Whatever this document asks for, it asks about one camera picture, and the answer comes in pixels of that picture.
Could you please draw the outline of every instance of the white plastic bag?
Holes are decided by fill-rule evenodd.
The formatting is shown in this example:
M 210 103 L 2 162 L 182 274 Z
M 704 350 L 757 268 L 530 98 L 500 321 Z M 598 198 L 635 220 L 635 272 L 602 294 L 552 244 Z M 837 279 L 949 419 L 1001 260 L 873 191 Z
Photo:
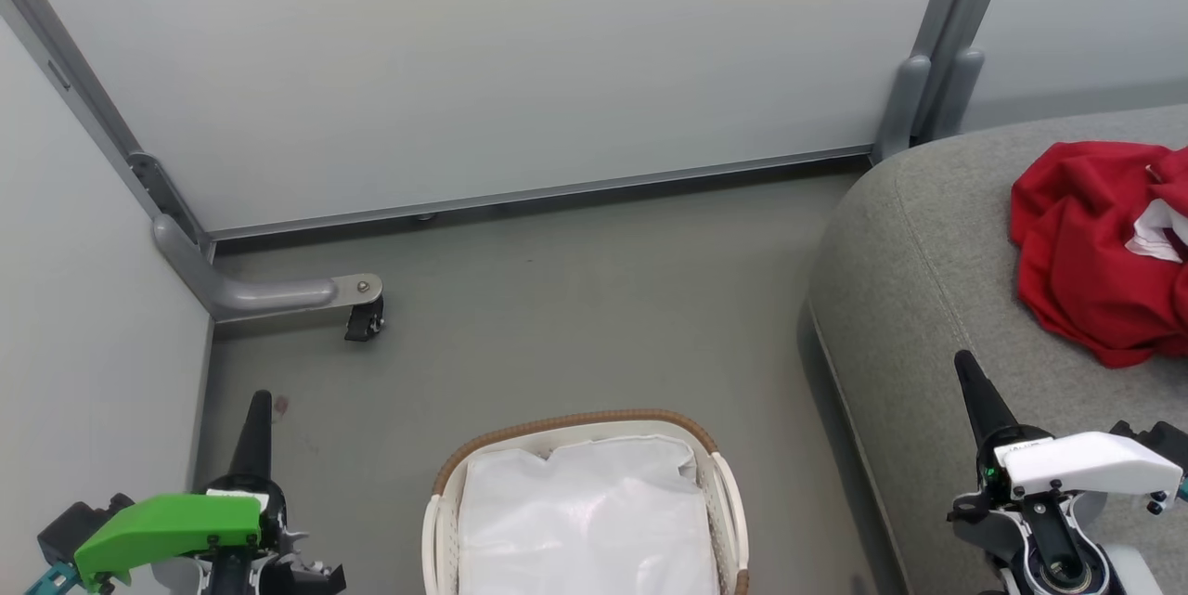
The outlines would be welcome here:
M 716 595 L 693 450 L 668 437 L 468 464 L 460 595 Z

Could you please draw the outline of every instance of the gray floor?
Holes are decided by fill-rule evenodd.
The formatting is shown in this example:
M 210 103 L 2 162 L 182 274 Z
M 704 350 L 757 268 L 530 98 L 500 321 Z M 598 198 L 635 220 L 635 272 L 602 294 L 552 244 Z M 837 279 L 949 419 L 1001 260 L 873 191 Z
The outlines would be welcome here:
M 836 420 L 796 344 L 815 245 L 855 179 L 223 258 L 242 278 L 378 273 L 387 329 L 364 346 L 341 324 L 216 342 L 200 479 L 226 467 L 255 388 L 284 395 L 273 477 L 292 525 L 314 532 L 305 553 L 343 562 L 352 593 L 415 594 L 424 505 L 454 448 L 531 418 L 665 407 L 700 422 L 734 469 L 752 591 L 873 594 L 827 435 Z

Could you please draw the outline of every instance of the gray sofa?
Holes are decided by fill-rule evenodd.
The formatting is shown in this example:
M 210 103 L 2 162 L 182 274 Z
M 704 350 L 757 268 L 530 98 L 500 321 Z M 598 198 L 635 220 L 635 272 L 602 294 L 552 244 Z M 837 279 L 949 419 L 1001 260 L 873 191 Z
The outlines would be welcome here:
M 903 577 L 918 595 L 996 588 L 944 515 L 975 488 L 955 350 L 969 349 L 1016 417 L 1054 435 L 1188 429 L 1188 361 L 1108 371 L 1040 329 L 1016 299 L 1012 182 L 1051 143 L 1183 147 L 1188 106 L 1036 121 L 929 143 L 867 172 L 836 210 L 809 308 Z M 1139 549 L 1168 595 L 1188 593 L 1188 505 L 1151 517 L 1114 496 L 1091 527 Z

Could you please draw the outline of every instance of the white partition panel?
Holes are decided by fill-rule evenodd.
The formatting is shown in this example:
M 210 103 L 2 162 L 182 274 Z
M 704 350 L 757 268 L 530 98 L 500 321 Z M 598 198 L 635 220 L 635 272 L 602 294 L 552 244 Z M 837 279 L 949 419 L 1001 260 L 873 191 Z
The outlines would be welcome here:
M 872 143 L 928 0 L 50 0 L 208 230 Z
M 4 19 L 0 78 L 0 591 L 24 593 L 72 502 L 189 488 L 209 317 Z
M 992 0 L 963 129 L 1188 101 L 1188 0 Z

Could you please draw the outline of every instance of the laundry basket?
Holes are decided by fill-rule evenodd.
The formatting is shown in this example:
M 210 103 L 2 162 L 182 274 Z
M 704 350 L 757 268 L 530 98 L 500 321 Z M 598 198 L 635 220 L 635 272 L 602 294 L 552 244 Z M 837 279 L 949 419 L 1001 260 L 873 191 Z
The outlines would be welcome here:
M 734 475 L 707 431 L 691 418 L 666 410 L 620 410 L 546 418 L 470 439 L 437 473 L 434 495 L 425 508 L 421 537 L 425 595 L 457 595 L 457 513 L 466 487 L 467 463 L 472 457 L 507 449 L 523 449 L 548 457 L 556 448 L 590 439 L 650 435 L 682 439 L 693 449 L 696 482 L 704 494 L 708 511 L 721 594 L 746 595 L 750 585 L 746 515 L 742 514 L 742 500 Z

